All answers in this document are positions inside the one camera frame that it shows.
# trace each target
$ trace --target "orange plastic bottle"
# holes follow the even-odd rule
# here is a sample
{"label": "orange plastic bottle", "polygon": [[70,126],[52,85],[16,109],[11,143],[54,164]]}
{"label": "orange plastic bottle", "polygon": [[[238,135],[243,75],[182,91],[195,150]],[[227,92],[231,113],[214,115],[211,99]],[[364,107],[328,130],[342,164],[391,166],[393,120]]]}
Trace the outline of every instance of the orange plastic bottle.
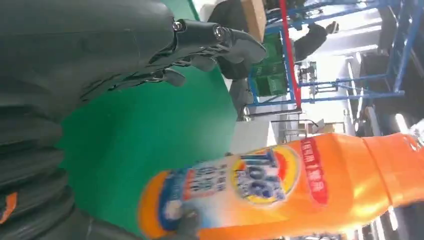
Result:
{"label": "orange plastic bottle", "polygon": [[424,200],[424,149],[410,135],[324,134],[155,176],[140,200],[157,238],[196,208],[201,240],[260,240],[340,232],[389,206]]}

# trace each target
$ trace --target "person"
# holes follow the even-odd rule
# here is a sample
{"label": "person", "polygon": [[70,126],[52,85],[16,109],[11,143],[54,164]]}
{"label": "person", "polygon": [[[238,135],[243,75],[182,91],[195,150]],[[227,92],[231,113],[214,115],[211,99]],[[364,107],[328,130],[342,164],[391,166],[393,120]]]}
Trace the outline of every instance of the person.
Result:
{"label": "person", "polygon": [[294,41],[295,62],[301,62],[313,54],[327,40],[327,35],[339,32],[339,24],[336,21],[330,23],[326,28],[312,23],[308,26],[309,32]]}

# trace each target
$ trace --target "logo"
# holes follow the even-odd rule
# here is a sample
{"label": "logo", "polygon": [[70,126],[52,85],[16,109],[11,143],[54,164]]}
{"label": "logo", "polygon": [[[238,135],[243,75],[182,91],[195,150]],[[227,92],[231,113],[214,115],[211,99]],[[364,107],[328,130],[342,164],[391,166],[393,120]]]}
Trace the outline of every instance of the logo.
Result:
{"label": "logo", "polygon": [[300,175],[300,161],[288,146],[241,155],[232,168],[231,182],[240,197],[257,205],[283,202]]}

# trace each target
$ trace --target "screw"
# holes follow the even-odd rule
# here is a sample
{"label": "screw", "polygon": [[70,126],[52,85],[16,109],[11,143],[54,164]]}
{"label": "screw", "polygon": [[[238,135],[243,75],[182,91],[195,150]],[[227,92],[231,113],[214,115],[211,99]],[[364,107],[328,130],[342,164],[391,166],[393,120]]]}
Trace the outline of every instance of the screw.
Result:
{"label": "screw", "polygon": [[215,27],[213,35],[215,35],[216,39],[221,40],[224,36],[224,29],[221,26]]}
{"label": "screw", "polygon": [[183,25],[181,24],[181,22],[175,21],[172,24],[172,28],[174,29],[174,31],[180,31],[181,29],[183,29]]}

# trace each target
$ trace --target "cardboard box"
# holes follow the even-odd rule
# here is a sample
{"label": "cardboard box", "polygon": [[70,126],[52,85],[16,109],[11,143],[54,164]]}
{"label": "cardboard box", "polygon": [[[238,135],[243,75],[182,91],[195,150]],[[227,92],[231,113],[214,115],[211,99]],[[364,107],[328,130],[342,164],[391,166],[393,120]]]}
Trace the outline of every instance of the cardboard box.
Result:
{"label": "cardboard box", "polygon": [[241,0],[241,4],[246,16],[249,34],[262,43],[265,25],[267,24],[263,0]]}

